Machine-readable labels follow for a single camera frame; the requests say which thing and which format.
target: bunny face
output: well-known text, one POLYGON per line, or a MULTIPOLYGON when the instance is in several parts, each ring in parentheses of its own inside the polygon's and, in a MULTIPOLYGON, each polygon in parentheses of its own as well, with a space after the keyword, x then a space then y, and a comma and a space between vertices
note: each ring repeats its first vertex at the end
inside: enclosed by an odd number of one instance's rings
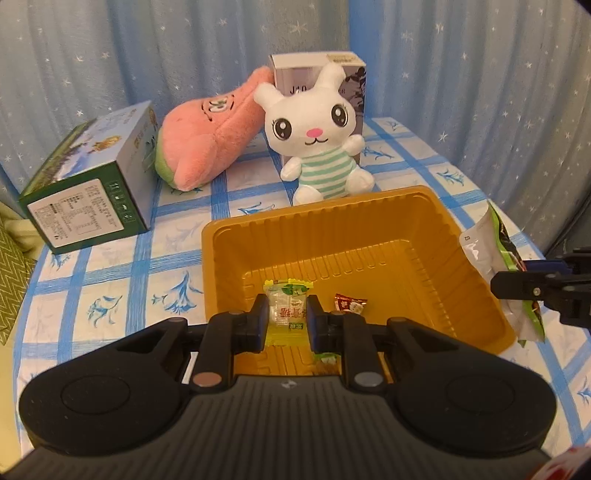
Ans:
POLYGON ((284 97, 273 85, 259 85, 255 101, 265 110, 269 145, 283 155, 309 157, 333 150, 353 133, 355 110, 339 95, 343 67, 322 68, 314 88, 284 97))

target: green striped shirt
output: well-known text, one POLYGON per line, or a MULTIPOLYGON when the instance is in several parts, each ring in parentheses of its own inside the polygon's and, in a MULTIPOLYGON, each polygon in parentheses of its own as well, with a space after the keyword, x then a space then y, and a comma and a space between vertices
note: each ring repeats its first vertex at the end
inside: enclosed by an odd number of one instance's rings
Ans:
POLYGON ((302 157, 300 185, 318 190, 325 199, 344 197, 345 182, 357 166, 340 147, 311 157, 302 157))

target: tablecloth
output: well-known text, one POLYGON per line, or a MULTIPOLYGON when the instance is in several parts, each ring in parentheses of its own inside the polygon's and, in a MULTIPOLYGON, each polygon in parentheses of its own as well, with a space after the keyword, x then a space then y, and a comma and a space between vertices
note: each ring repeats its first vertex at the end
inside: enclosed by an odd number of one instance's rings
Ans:
MULTIPOLYGON (((392 118, 366 119, 361 164, 375 190, 431 187, 461 228, 486 212, 486 196, 460 170, 392 118)), ((279 177, 281 161, 263 134, 210 184, 191 192, 158 186, 152 229, 63 255, 43 251, 23 301, 15 334, 15 403, 40 372, 172 315, 204 318, 201 230, 213 219, 251 215, 291 204, 297 182, 279 177)), ((523 259, 541 254, 504 214, 523 259)), ((591 436, 591 338, 543 308, 548 339, 515 344, 502 356, 542 375, 558 397, 544 447, 557 454, 591 436)), ((17 418, 21 449, 31 446, 17 418)))

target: green cardboard box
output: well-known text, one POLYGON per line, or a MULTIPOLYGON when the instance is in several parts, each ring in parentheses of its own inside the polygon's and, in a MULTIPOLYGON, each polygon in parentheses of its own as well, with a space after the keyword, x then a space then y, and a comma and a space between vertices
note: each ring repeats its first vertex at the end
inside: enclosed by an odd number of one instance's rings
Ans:
POLYGON ((60 143, 20 196, 51 251, 149 230, 157 131, 144 102, 81 124, 60 143))

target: yellow plastic tray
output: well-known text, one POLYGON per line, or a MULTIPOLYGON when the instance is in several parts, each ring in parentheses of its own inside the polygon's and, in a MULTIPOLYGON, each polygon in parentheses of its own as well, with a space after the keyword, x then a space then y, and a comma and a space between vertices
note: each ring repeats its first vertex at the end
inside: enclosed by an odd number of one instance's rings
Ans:
MULTIPOLYGON (((413 319, 491 353, 515 339, 498 301, 470 265, 460 229, 427 187, 216 220, 202 234, 207 318, 249 310, 267 279, 314 282, 327 311, 335 293, 368 299, 368 323, 413 319)), ((306 348, 237 357, 237 373, 324 373, 306 348)))

